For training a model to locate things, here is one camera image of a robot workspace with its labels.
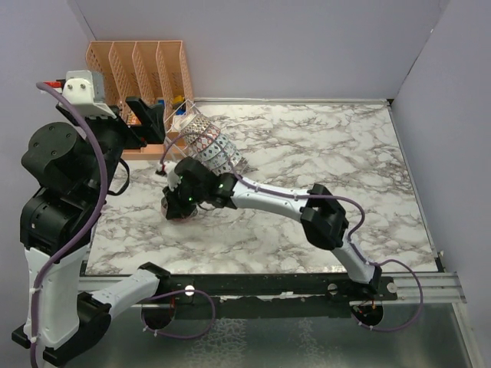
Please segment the blue floral patterned bowl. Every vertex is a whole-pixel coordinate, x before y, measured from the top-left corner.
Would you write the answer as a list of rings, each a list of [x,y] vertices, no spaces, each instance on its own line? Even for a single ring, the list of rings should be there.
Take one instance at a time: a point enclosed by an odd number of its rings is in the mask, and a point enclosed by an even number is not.
[[[212,168],[223,165],[227,159],[235,152],[236,146],[234,143],[228,143],[219,153],[207,161]]]

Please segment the white diamond patterned bowl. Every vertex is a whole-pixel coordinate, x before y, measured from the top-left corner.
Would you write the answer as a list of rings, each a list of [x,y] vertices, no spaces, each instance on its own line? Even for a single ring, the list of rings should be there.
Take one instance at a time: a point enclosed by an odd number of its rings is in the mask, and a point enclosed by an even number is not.
[[[216,173],[221,175],[223,173],[230,173],[235,169],[242,161],[242,154],[239,152],[233,153],[230,157],[226,158],[226,161],[216,169]]]

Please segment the red patterned bowl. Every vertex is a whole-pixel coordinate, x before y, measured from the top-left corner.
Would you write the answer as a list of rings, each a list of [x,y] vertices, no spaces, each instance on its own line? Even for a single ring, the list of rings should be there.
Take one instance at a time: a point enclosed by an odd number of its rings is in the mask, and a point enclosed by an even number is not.
[[[220,133],[220,128],[211,124],[192,142],[192,147],[197,153],[200,153],[213,143]]]

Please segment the brown checker patterned bowl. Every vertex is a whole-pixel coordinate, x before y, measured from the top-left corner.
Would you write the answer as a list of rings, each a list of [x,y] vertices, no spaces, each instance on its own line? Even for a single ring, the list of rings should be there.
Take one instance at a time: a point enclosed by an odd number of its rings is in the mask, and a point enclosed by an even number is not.
[[[212,121],[205,115],[190,114],[181,120],[179,131],[186,144],[190,145],[211,123]]]

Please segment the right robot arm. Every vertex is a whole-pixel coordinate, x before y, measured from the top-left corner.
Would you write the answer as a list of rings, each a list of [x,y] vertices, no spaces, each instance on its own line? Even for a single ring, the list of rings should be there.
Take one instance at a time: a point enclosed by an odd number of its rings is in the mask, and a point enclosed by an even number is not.
[[[255,209],[284,216],[302,225],[311,245],[330,251],[341,262],[358,298],[369,300],[379,292],[381,267],[353,243],[343,198],[324,186],[283,189],[235,172],[216,175],[192,157],[167,161],[161,172],[167,179],[162,201],[167,220],[187,219],[204,202],[217,209]]]

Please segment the white petal patterned bowl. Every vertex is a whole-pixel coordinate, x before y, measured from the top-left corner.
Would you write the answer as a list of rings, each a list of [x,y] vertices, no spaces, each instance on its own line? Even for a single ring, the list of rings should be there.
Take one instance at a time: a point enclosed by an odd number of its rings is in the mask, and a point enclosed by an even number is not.
[[[215,164],[213,169],[217,172],[227,172],[231,169],[231,167],[234,167],[241,158],[242,155],[237,150],[229,153],[222,151],[213,159],[213,163]]]

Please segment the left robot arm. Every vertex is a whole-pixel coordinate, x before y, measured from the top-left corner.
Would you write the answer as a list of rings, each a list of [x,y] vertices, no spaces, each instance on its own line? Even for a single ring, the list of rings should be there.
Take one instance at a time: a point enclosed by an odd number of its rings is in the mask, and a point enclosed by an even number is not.
[[[94,347],[111,321],[133,304],[147,298],[164,301],[170,291],[169,273],[150,262],[105,289],[78,289],[92,229],[123,151],[165,138],[162,104],[148,106],[138,97],[127,103],[139,120],[136,126],[127,125],[117,107],[110,108],[107,118],[87,118],[99,153],[65,112],[64,121],[33,134],[21,159],[40,187],[20,217],[31,294],[28,318],[12,339],[25,348],[36,347],[52,366],[61,367]]]

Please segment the black leaf patterned bowl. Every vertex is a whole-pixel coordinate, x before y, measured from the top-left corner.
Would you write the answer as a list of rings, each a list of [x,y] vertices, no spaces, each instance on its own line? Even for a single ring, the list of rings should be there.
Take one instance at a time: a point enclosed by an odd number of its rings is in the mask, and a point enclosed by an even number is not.
[[[192,205],[190,210],[178,210],[177,207],[172,207],[165,198],[161,199],[160,204],[162,215],[167,221],[185,222],[198,214],[198,210],[195,205]]]

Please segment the blue triangle patterned bowl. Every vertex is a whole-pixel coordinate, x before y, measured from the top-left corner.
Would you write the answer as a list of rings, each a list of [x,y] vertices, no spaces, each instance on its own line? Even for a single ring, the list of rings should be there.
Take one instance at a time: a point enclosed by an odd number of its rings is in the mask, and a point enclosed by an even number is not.
[[[202,152],[197,153],[196,156],[202,161],[210,160],[217,153],[219,153],[228,143],[229,139],[227,136],[219,135],[213,143],[211,143]]]

